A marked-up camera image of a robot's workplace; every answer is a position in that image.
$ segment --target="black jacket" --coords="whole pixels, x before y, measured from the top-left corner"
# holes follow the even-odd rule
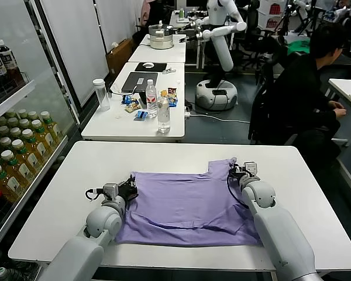
[[[320,91],[320,74],[309,55],[295,59],[279,76],[269,93],[269,119],[278,128],[328,127],[336,120],[329,99]]]

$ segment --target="cardboard box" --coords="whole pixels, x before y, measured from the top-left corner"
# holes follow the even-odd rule
[[[125,63],[133,54],[133,40],[125,39],[117,47],[111,50],[106,55],[106,62],[108,63],[109,72],[114,78],[118,76]]]

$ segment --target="computer mouse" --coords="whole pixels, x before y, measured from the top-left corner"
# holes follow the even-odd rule
[[[143,63],[143,67],[152,68],[152,67],[154,67],[154,64],[153,63]]]

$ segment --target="humanoid robot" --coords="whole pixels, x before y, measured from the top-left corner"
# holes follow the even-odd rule
[[[212,41],[222,70],[229,72],[233,69],[234,63],[230,55],[226,35],[234,32],[242,32],[247,24],[242,19],[234,0],[209,0],[207,3],[208,15],[203,20],[196,20],[190,23],[187,28],[197,28],[197,34],[193,37],[181,39],[182,42],[192,40]],[[230,16],[236,22],[225,26],[226,17]],[[202,26],[209,26],[209,29],[200,31]],[[237,101],[238,91],[236,87],[225,80],[217,79],[204,80],[197,85],[195,102],[208,110],[226,110],[232,108]]]
[[[229,181],[236,180],[243,202],[251,211],[261,241],[276,267],[278,281],[322,281],[315,270],[314,252],[291,214],[276,200],[276,192],[257,176],[255,162],[234,165]],[[89,199],[105,196],[79,234],[62,247],[40,281],[90,281],[102,262],[104,249],[121,228],[125,205],[137,196],[135,178],[86,192]]]

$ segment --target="person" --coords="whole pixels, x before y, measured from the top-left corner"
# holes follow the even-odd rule
[[[331,139],[346,109],[320,91],[319,71],[340,56],[345,42],[343,26],[320,26],[311,36],[309,54],[295,59],[270,90],[269,144],[283,145],[296,134],[293,145],[313,172],[330,164],[340,153]]]

